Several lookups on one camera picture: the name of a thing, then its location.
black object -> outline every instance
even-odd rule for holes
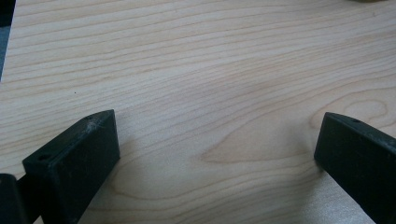
[[[376,223],[396,223],[396,139],[326,113],[315,160]]]
[[[0,175],[0,223],[77,223],[120,159],[114,110],[81,119],[23,160],[26,175]]]
[[[0,27],[11,25],[14,7],[15,0],[0,1]]]

wood grain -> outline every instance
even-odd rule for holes
[[[325,111],[396,136],[396,2],[17,2],[0,172],[114,108],[80,223],[372,223],[313,161]]]

hole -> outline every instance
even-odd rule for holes
[[[44,154],[44,155],[39,156],[39,157],[38,157],[38,160],[39,160],[39,161],[45,161],[45,160],[47,160],[47,159],[49,159],[49,158],[50,158],[50,155]]]

wooden table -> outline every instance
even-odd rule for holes
[[[396,136],[396,1],[17,3],[0,172],[114,108],[80,223],[371,223],[313,161],[325,111]]]

light wood surface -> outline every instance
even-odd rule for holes
[[[114,108],[80,223],[372,223],[313,161],[325,111],[396,136],[396,1],[19,0],[0,172]]]

